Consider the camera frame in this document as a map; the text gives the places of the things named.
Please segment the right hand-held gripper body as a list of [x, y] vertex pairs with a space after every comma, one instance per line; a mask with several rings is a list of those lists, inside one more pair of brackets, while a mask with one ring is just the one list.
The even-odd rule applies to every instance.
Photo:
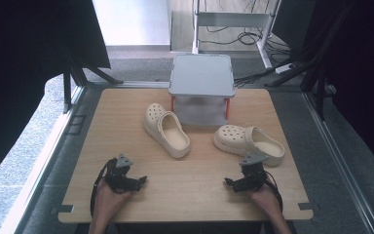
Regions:
[[262, 154], [247, 154], [241, 161], [243, 178], [238, 180], [238, 185], [244, 187], [244, 191], [259, 189], [267, 180], [263, 162], [268, 157]]

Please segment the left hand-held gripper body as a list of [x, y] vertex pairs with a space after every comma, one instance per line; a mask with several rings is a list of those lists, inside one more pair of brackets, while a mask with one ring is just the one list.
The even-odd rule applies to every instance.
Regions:
[[130, 186], [134, 184], [134, 178], [127, 177], [131, 165], [132, 161], [124, 154], [106, 163], [107, 172], [104, 180], [114, 192], [130, 191]]

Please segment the person's right hand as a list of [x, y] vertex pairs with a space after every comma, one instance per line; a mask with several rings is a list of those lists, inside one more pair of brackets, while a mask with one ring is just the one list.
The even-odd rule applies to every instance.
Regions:
[[276, 194], [268, 185], [263, 185], [258, 190], [247, 190], [246, 195], [267, 217], [281, 214], [281, 207]]

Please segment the person's left hand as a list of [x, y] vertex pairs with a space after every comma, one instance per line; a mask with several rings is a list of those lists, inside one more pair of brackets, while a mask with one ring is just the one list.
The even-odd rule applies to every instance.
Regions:
[[110, 186], [102, 180], [96, 190], [93, 217], [110, 220], [131, 197], [129, 191], [114, 192]]

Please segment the cream clog shoe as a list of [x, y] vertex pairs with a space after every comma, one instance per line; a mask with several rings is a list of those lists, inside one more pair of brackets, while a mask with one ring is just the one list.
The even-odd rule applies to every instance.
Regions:
[[184, 133], [177, 116], [158, 103], [147, 107], [143, 128], [173, 158], [180, 159], [191, 151], [190, 138]]
[[278, 166], [285, 155], [285, 148], [280, 142], [256, 127], [221, 126], [214, 134], [213, 143], [220, 150], [236, 155], [266, 155], [264, 164], [270, 167]]

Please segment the black metal stand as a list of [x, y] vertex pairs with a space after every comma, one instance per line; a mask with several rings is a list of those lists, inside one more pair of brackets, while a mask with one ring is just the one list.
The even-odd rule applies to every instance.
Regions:
[[101, 69], [86, 64], [79, 59], [73, 58], [72, 54], [66, 47], [62, 48], [62, 52], [66, 56], [67, 61], [66, 68], [62, 74], [64, 90], [64, 113], [67, 113], [72, 108], [71, 81], [74, 81], [78, 87], [85, 87], [88, 83], [88, 79], [84, 73], [83, 68], [87, 68], [89, 71], [96, 74], [101, 79], [107, 81], [110, 84], [123, 84], [123, 81], [113, 78]]
[[311, 58], [302, 66], [290, 71], [279, 80], [266, 84], [266, 87], [278, 87], [305, 72], [306, 76], [300, 84], [300, 89], [302, 92], [310, 92], [313, 87], [317, 87], [316, 113], [321, 120], [324, 120], [323, 100], [325, 97], [325, 78], [323, 75], [323, 61], [338, 31], [355, 4], [355, 1], [356, 0], [340, 0], [334, 16], [328, 20], [324, 29], [322, 29], [314, 39], [314, 42], [300, 52], [300, 57], [310, 55]]

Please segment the clear plastic storage box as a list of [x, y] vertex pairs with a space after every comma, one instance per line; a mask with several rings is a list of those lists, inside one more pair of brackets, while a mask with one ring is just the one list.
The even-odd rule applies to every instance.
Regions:
[[230, 99], [236, 94], [230, 57], [176, 55], [168, 92], [171, 110], [182, 124], [226, 125]]

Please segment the white power strip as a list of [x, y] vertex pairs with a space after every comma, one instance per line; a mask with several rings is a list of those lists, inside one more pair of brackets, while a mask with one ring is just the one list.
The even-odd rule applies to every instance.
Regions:
[[288, 64], [277, 67], [275, 69], [275, 71], [276, 71], [277, 74], [282, 74], [282, 73], [287, 72], [291, 69], [294, 69], [295, 67], [296, 66], [293, 63], [288, 63]]

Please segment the dark curtain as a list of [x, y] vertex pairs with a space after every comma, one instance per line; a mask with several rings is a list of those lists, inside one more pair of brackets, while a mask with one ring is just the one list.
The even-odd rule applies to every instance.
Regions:
[[72, 64], [110, 66], [93, 0], [0, 0], [0, 164]]
[[314, 31], [350, 4], [324, 57], [333, 103], [374, 154], [374, 0], [318, 0]]

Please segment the white metal desk frame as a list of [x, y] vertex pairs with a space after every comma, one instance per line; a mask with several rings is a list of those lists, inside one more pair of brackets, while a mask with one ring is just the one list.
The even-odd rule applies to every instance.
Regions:
[[261, 28], [262, 38], [256, 42], [258, 52], [264, 66], [272, 68], [271, 61], [265, 50], [268, 37], [271, 35], [273, 25], [281, 0], [277, 0], [270, 13], [216, 13], [203, 12], [200, 10], [200, 0], [193, 0], [193, 26], [194, 39], [192, 43], [192, 53], [199, 52], [199, 28], [201, 26], [221, 26], [221, 27], [254, 27]]

